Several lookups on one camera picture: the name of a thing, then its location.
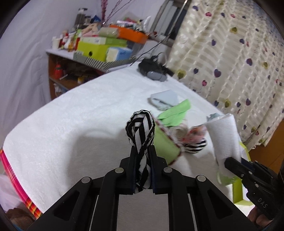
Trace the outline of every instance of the green cloth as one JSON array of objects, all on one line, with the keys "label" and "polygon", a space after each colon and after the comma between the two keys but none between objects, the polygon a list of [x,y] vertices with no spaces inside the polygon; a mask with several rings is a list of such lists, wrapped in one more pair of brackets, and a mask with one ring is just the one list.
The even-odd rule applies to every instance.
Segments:
[{"label": "green cloth", "polygon": [[170,109],[162,112],[158,119],[166,126],[178,126],[186,115],[186,111],[190,109],[190,102],[188,99],[182,101],[180,104],[171,107]]},{"label": "green cloth", "polygon": [[165,158],[169,165],[180,154],[180,149],[174,142],[158,127],[155,126],[154,146],[157,156]]}]

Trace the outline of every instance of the tissue box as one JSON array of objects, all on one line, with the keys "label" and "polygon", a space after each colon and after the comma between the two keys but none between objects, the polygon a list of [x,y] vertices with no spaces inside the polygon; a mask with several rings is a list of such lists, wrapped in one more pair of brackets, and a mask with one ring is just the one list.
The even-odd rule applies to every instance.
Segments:
[{"label": "tissue box", "polygon": [[107,51],[106,61],[114,62],[118,60],[129,59],[132,54],[132,50],[124,47],[110,47]]},{"label": "tissue box", "polygon": [[77,53],[83,56],[87,56],[99,61],[106,61],[106,54],[112,45],[97,45],[92,43],[86,43],[83,41],[79,41]]},{"label": "tissue box", "polygon": [[118,38],[106,38],[106,37],[82,37],[80,39],[82,42],[97,44],[97,45],[118,45],[127,46],[127,40]]}]

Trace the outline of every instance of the light blue cloth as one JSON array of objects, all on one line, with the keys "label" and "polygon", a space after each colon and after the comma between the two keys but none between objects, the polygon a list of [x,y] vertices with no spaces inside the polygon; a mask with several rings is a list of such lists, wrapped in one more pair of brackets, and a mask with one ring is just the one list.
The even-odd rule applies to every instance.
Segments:
[{"label": "light blue cloth", "polygon": [[20,229],[18,226],[16,226],[15,224],[13,224],[14,227],[16,228],[17,231],[23,231],[22,229]]},{"label": "light blue cloth", "polygon": [[167,90],[150,96],[150,102],[160,111],[165,111],[178,105],[177,94],[172,90]]},{"label": "light blue cloth", "polygon": [[214,118],[217,118],[218,116],[220,116],[218,113],[214,113],[214,114],[210,114],[210,117],[206,116],[207,121],[210,121]]}]

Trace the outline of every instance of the curtain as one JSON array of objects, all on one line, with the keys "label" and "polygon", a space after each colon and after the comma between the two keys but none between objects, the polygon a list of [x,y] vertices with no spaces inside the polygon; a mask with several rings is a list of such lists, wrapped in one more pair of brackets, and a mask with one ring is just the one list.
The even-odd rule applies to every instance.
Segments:
[{"label": "curtain", "polygon": [[167,66],[223,113],[250,150],[266,145],[284,116],[284,41],[252,0],[193,0]]}]

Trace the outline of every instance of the striped fabric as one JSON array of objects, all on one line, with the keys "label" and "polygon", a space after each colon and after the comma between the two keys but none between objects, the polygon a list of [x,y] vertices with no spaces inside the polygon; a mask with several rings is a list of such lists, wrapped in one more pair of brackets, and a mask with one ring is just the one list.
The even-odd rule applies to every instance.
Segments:
[{"label": "striped fabric", "polygon": [[187,153],[197,153],[200,152],[207,145],[207,140],[202,139],[200,143],[197,144],[184,144],[185,152]]},{"label": "striped fabric", "polygon": [[138,193],[151,187],[151,161],[148,147],[153,144],[155,132],[155,123],[151,113],[146,110],[134,112],[127,122],[125,130],[129,143],[135,146],[138,153],[135,190]]},{"label": "striped fabric", "polygon": [[31,201],[31,199],[28,197],[28,195],[25,193],[23,188],[21,187],[19,181],[17,180],[6,156],[3,151],[3,149],[0,150],[0,157],[2,164],[4,166],[4,169],[7,173],[7,176],[9,177],[10,181],[12,182],[12,185],[14,186],[16,192],[18,193],[19,197],[23,201],[23,203],[26,205],[26,207],[31,211],[31,213],[35,216],[36,219],[38,219],[42,212],[35,206],[35,204]]},{"label": "striped fabric", "polygon": [[134,56],[130,57],[130,59],[124,59],[124,60],[118,60],[114,62],[102,62],[87,56],[81,55],[79,52],[75,52],[73,56],[73,60],[83,63],[86,66],[95,68],[97,70],[100,70],[102,72],[106,72],[108,69],[113,67],[122,66],[125,64],[130,64],[136,60]]}]

